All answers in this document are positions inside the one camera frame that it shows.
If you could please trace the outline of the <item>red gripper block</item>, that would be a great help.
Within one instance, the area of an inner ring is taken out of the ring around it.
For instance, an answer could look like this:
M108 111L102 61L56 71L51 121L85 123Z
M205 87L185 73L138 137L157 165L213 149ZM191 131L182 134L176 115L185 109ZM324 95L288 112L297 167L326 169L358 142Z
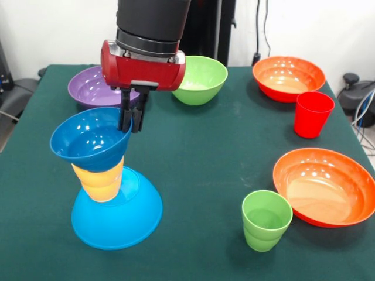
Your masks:
M121 90L121 106L118 130L127 132L133 117L132 133L142 130L145 107L150 88L156 91L174 91L181 85L186 70L186 56L178 51L175 56L150 57L124 50L113 40L103 42L101 69L105 82L110 87L131 88L139 94L131 109L131 89Z

